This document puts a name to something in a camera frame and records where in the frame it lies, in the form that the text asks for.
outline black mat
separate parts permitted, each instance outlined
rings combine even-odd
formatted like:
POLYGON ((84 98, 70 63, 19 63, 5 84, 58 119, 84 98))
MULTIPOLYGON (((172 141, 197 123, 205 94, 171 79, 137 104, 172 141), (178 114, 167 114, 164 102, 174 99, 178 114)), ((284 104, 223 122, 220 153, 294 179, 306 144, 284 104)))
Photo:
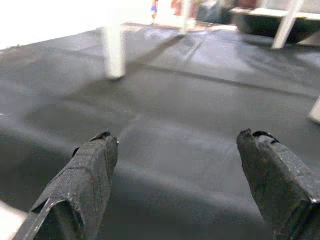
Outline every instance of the black mat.
POLYGON ((236 147, 272 133, 320 176, 320 51, 231 31, 127 31, 127 74, 104 79, 99 31, 0 55, 0 199, 27 211, 75 147, 120 140, 98 239, 261 239, 236 147))

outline white surface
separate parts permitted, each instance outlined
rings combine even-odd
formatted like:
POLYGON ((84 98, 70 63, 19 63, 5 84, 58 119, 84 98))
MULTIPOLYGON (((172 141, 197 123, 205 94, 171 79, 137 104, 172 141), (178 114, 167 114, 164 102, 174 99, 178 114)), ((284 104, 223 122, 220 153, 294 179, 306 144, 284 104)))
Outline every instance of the white surface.
POLYGON ((320 97, 311 110, 309 117, 315 123, 320 124, 320 97))
POLYGON ((291 29, 296 21, 296 14, 300 11, 304 0, 291 0, 287 15, 283 17, 272 44, 273 49, 284 47, 291 29))
MULTIPOLYGON (((286 10, 276 10, 276 9, 268 9, 259 7, 252 11, 250 11, 250 15, 257 15, 257 16, 272 16, 272 17, 284 17, 288 11, 286 10)), ((320 14, 317 13, 309 13, 309 12, 297 12, 295 14, 296 18, 306 18, 310 20, 320 20, 320 14)))
POLYGON ((152 0, 3 0, 0 50, 102 27, 107 18, 150 24, 152 0))
MULTIPOLYGON (((289 8, 289 0, 264 0, 264 7, 276 10, 287 10, 289 8)), ((304 13, 320 14, 320 0, 304 0, 300 9, 304 13)))
POLYGON ((157 18, 166 18, 172 16, 174 11, 171 9, 171 0, 158 0, 157 3, 157 18))
POLYGON ((0 201, 0 240, 11 240, 26 218, 25 212, 0 201))

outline white post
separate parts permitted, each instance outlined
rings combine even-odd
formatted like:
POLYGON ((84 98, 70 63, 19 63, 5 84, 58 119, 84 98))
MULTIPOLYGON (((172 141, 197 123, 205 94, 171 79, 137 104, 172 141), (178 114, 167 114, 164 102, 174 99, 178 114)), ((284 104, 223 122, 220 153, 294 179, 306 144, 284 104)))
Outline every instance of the white post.
POLYGON ((279 29, 272 44, 273 49, 284 47, 292 27, 296 21, 296 15, 300 11, 304 0, 291 0, 287 15, 283 17, 279 29))
POLYGON ((126 74, 123 29, 120 21, 113 21, 102 28, 105 75, 117 80, 126 74))
POLYGON ((181 14, 181 28, 180 33, 186 35, 188 32, 188 19, 191 10, 191 0, 183 0, 182 3, 182 14, 181 14))
POLYGON ((315 123, 320 124, 320 97, 313 106, 313 109, 311 110, 309 117, 315 123))

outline red object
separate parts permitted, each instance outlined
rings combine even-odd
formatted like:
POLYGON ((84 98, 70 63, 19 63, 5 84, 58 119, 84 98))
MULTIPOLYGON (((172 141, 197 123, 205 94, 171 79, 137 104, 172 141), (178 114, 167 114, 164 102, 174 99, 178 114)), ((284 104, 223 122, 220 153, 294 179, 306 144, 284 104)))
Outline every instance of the red object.
POLYGON ((255 9, 257 0, 239 0, 239 7, 255 9))
MULTIPOLYGON (((192 0, 192 6, 190 10, 189 17, 190 18, 195 18, 198 10, 198 5, 196 0, 192 0)), ((171 1, 171 8, 174 9, 174 15, 181 16, 182 12, 182 3, 183 0, 172 0, 171 1)))

